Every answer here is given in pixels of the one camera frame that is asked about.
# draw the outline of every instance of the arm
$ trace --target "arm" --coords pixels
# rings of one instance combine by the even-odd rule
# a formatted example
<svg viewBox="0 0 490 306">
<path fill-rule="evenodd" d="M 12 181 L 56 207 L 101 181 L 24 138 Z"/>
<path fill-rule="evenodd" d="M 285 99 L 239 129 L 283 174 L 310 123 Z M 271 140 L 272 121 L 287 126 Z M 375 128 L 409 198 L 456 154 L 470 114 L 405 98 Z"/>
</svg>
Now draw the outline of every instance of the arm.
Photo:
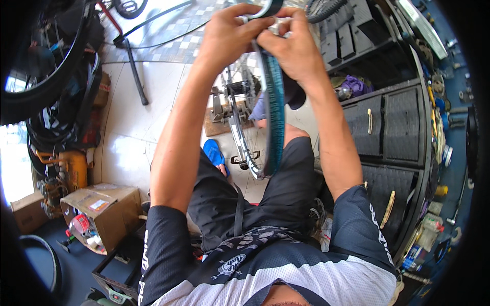
<svg viewBox="0 0 490 306">
<path fill-rule="evenodd" d="M 194 62 L 155 150 L 150 175 L 148 212 L 139 305 L 150 305 L 182 283 L 192 264 L 185 213 L 196 181 L 199 140 L 211 86 L 226 65 L 274 19 L 243 24 L 235 19 L 260 7 L 239 4 L 217 12 L 206 26 Z"/>
<path fill-rule="evenodd" d="M 354 140 L 310 34 L 304 11 L 283 8 L 277 16 L 293 18 L 292 22 L 279 28 L 281 35 L 291 28 L 291 36 L 283 39 L 263 31 L 258 43 L 278 59 L 282 69 L 311 99 L 318 122 L 321 167 L 336 201 L 331 250 L 358 256 L 394 273 L 386 241 L 379 231 L 366 190 L 359 186 L 363 176 Z"/>
<path fill-rule="evenodd" d="M 352 186 L 362 184 L 361 161 L 304 11 L 286 7 L 277 17 L 293 18 L 279 28 L 281 35 L 291 29 L 291 36 L 283 39 L 264 30 L 257 42 L 278 59 L 281 68 L 301 85 L 311 100 L 318 123 L 321 168 L 336 201 Z"/>
<path fill-rule="evenodd" d="M 199 141 L 211 87 L 218 73 L 274 23 L 271 17 L 243 24 L 236 17 L 259 10 L 258 6 L 241 3 L 217 12 L 207 24 L 199 56 L 158 140 L 151 166 L 151 206 L 163 205 L 186 213 L 196 181 Z"/>
</svg>

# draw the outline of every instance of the window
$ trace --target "window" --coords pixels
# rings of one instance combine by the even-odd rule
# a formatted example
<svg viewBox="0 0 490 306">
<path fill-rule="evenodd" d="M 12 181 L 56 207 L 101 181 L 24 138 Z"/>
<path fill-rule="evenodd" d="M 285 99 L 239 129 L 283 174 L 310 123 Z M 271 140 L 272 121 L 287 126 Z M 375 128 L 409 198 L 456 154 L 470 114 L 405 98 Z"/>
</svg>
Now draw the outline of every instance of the window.
<svg viewBox="0 0 490 306">
<path fill-rule="evenodd" d="M 34 193 L 25 122 L 0 126 L 1 180 L 8 204 Z"/>
</svg>

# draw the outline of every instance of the black shorts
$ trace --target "black shorts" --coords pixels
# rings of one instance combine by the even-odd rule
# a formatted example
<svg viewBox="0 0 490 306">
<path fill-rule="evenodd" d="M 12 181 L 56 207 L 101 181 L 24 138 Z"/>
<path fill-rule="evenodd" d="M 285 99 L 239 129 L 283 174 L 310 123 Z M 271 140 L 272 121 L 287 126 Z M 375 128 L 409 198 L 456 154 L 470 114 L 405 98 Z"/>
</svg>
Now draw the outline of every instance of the black shorts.
<svg viewBox="0 0 490 306">
<path fill-rule="evenodd" d="M 269 180 L 258 206 L 245 200 L 242 231 L 278 226 L 307 234 L 315 203 L 314 155 L 309 137 L 292 139 L 283 151 L 278 172 Z M 202 232 L 203 251 L 233 237 L 239 194 L 201 150 L 188 213 Z"/>
</svg>

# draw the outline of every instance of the white tile floor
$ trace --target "white tile floor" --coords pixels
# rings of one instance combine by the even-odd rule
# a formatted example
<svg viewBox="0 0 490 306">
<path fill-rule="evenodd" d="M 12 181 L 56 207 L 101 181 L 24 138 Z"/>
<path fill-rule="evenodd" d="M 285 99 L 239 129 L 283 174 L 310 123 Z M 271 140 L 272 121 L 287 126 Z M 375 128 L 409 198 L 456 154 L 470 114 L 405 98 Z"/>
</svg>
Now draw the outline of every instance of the white tile floor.
<svg viewBox="0 0 490 306">
<path fill-rule="evenodd" d="M 136 65 L 149 100 L 148 106 L 141 105 L 128 63 L 103 65 L 103 70 L 111 76 L 111 91 L 102 115 L 102 141 L 94 156 L 94 183 L 136 186 L 144 201 L 148 199 L 150 163 L 156 143 L 191 65 L 154 62 Z M 286 122 L 307 131 L 312 138 L 315 154 L 318 154 L 318 129 L 309 101 L 296 111 L 286 107 Z M 245 130 L 245 134 L 248 143 L 253 143 L 253 150 L 263 153 L 263 131 L 250 128 Z M 257 181 L 248 170 L 243 171 L 230 163 L 230 157 L 237 155 L 231 133 L 213 138 L 226 157 L 231 180 L 242 189 L 248 201 L 260 202 L 267 180 Z M 207 139 L 203 130 L 201 145 Z"/>
</svg>

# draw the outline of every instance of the black inner tube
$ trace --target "black inner tube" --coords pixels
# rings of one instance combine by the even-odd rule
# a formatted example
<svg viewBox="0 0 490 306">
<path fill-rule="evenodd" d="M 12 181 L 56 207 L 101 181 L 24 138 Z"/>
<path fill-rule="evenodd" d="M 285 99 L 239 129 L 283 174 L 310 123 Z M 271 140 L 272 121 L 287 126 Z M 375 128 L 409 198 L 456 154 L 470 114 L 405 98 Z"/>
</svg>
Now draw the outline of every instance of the black inner tube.
<svg viewBox="0 0 490 306">
<path fill-rule="evenodd" d="M 51 282 L 51 287 L 49 289 L 51 293 L 56 294 L 61 287 L 61 266 L 58 256 L 56 255 L 53 248 L 49 245 L 49 243 L 46 242 L 46 240 L 36 235 L 24 235 L 20 236 L 19 239 L 23 242 L 35 241 L 38 244 L 40 243 L 51 254 L 51 259 L 53 260 L 53 281 Z"/>
</svg>

